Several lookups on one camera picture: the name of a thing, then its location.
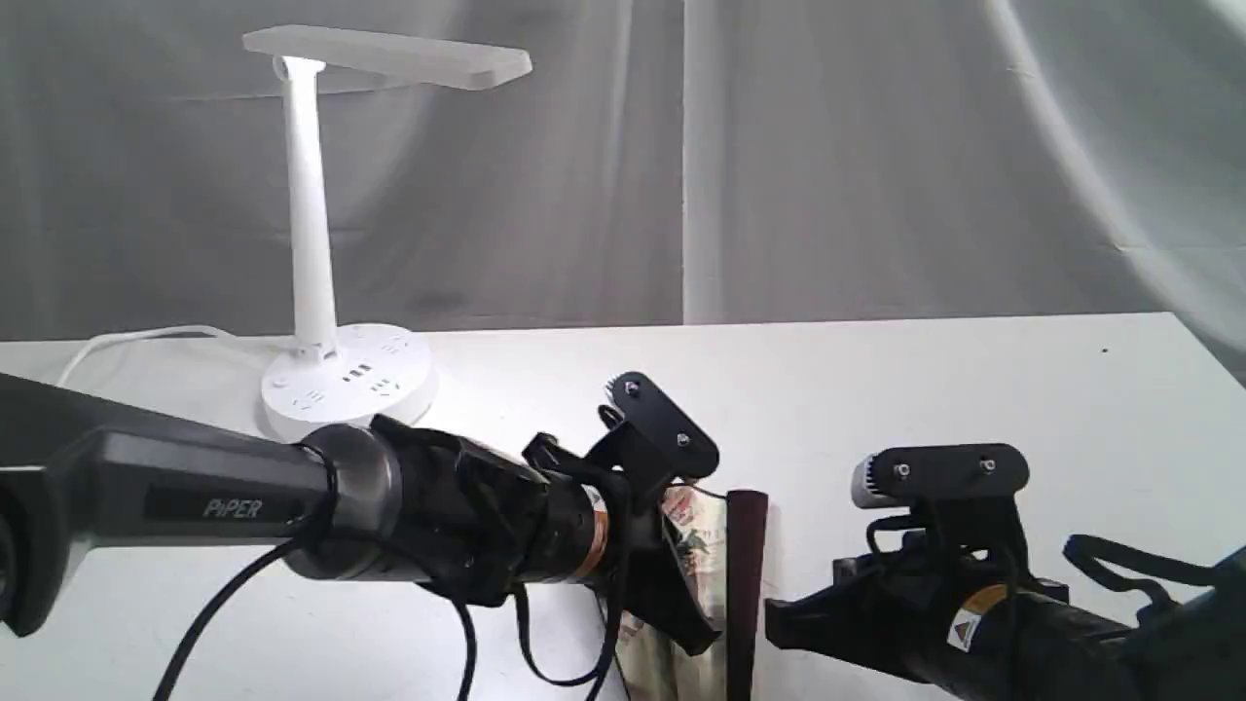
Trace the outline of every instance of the white desk lamp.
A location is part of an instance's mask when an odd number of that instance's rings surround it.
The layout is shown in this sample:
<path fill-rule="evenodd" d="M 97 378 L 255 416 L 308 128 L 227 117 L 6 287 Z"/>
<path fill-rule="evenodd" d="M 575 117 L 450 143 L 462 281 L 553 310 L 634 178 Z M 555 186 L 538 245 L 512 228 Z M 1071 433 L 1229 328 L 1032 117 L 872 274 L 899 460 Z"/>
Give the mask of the white desk lamp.
<path fill-rule="evenodd" d="M 268 420 L 287 441 L 329 423 L 366 423 L 379 413 L 414 422 L 437 393 L 427 341 L 396 325 L 338 326 L 315 76 L 333 64 L 486 90 L 531 72 L 532 61 L 518 49 L 316 26 L 274 26 L 242 41 L 248 51 L 273 56 L 285 103 L 297 346 L 264 371 Z"/>

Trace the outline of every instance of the lamp base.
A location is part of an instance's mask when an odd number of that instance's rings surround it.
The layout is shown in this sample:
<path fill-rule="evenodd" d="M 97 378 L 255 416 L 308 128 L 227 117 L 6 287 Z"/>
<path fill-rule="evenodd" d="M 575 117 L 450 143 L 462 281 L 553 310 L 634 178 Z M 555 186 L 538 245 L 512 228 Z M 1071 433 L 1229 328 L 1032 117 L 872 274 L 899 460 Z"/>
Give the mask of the lamp base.
<path fill-rule="evenodd" d="M 376 415 L 412 423 L 436 395 L 429 342 L 389 324 L 340 326 L 336 356 L 321 361 L 283 354 L 260 386 L 269 425 L 289 443 L 325 425 L 368 426 Z"/>

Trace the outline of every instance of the white power cord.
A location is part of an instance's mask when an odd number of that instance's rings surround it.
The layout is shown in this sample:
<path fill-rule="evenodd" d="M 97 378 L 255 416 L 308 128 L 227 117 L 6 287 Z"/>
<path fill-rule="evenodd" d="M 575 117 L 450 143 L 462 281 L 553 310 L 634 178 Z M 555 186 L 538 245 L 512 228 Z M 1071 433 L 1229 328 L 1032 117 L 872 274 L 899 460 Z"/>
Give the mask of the white power cord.
<path fill-rule="evenodd" d="M 228 330 L 221 330 L 217 326 L 191 324 L 191 325 L 172 325 L 167 327 L 153 327 L 147 330 L 127 330 L 120 332 L 105 332 L 96 335 L 95 337 L 87 340 L 82 347 L 78 347 L 78 352 L 70 359 L 66 364 L 65 370 L 61 371 L 61 376 L 56 379 L 56 387 L 65 387 L 65 383 L 70 380 L 70 375 L 75 369 L 82 364 L 82 360 L 95 352 L 103 345 L 112 345 L 115 342 L 126 342 L 130 340 L 141 340 L 143 337 L 159 337 L 162 335 L 181 335 L 187 332 L 198 332 L 201 335 L 213 335 L 216 337 L 237 337 Z"/>

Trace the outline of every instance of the black strap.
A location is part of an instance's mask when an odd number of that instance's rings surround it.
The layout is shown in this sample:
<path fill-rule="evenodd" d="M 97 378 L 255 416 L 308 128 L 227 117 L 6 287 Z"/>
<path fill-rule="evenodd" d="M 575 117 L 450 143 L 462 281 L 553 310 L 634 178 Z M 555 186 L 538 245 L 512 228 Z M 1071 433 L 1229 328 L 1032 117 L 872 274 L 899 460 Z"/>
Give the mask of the black strap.
<path fill-rule="evenodd" d="M 1216 579 L 1212 568 L 1151 555 L 1094 535 L 1069 537 L 1068 543 L 1064 544 L 1064 558 L 1104 589 L 1141 591 L 1151 600 L 1151 605 L 1144 609 L 1148 613 L 1166 611 L 1175 608 L 1176 604 L 1160 583 L 1153 579 L 1119 575 L 1105 568 L 1103 563 L 1191 586 L 1212 586 Z"/>

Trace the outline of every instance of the white table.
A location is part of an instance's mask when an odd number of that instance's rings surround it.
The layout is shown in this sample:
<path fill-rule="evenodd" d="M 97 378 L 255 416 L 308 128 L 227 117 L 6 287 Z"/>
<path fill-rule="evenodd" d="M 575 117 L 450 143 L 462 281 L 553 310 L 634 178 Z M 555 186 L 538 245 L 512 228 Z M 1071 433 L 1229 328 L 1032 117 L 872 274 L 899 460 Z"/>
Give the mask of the white table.
<path fill-rule="evenodd" d="M 1019 504 L 1034 572 L 1074 601 L 1131 621 L 1060 558 L 1091 533 L 1210 564 L 1242 544 L 1246 392 L 1169 314 L 434 334 L 444 390 L 424 426 L 517 452 L 538 431 L 573 451 L 601 435 L 613 375 L 659 382 L 721 449 L 708 484 L 770 494 L 765 594 L 830 583 L 831 560 L 865 550 L 877 514 L 847 477 L 867 453 L 906 445 L 1008 442 L 1033 477 Z M 0 344 L 0 371 L 55 377 L 72 342 Z M 92 356 L 72 385 L 255 433 L 258 340 L 142 341 Z M 255 549 L 92 553 L 47 626 L 0 636 L 0 699 L 148 697 L 199 606 Z M 601 640 L 588 595 L 535 588 L 537 655 L 587 669 Z M 1189 590 L 1175 588 L 1179 596 Z M 369 620 L 385 620 L 373 625 Z M 523 666 L 510 606 L 477 611 L 473 699 L 578 699 Z M 409 585 L 325 584 L 277 567 L 233 600 L 196 650 L 179 700 L 450 699 L 462 661 L 447 604 Z M 603 699 L 621 699 L 617 684 Z M 758 699 L 944 699 L 760 642 Z"/>

